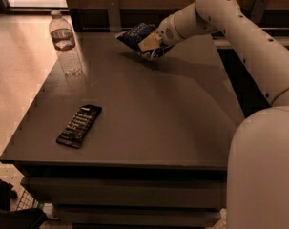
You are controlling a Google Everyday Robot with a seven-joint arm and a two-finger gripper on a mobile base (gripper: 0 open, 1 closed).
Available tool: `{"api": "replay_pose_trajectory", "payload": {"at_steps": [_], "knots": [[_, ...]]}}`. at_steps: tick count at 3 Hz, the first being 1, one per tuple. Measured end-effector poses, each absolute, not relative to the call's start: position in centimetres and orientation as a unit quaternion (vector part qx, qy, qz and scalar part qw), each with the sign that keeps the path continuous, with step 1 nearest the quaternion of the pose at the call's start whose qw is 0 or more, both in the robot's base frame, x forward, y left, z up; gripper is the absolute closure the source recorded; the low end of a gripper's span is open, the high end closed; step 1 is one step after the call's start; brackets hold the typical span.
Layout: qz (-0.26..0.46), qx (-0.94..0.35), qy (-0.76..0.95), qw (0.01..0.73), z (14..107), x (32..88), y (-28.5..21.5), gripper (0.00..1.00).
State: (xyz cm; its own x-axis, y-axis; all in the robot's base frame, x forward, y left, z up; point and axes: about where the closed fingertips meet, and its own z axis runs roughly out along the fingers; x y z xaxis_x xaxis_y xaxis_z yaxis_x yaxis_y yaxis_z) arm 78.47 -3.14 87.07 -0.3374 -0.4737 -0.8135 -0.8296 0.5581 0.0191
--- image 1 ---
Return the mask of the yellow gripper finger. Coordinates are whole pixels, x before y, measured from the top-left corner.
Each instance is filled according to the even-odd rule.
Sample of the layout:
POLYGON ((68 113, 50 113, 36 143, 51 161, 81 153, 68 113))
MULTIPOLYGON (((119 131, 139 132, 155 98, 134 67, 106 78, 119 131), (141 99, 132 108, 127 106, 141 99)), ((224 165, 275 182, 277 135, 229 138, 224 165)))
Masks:
POLYGON ((142 52, 150 51, 157 49, 162 44, 162 37, 156 33, 153 32, 150 35, 148 35, 145 39, 143 39, 139 44, 138 47, 142 52))

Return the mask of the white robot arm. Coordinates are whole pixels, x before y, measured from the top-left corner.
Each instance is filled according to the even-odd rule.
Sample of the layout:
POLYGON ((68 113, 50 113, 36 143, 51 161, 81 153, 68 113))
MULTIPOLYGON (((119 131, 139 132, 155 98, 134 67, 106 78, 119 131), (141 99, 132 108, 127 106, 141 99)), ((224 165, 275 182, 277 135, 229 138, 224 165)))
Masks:
POLYGON ((232 48, 221 59, 246 113, 228 159, 227 229, 289 229, 289 50, 236 0, 195 0, 139 48, 155 51, 213 30, 232 48))

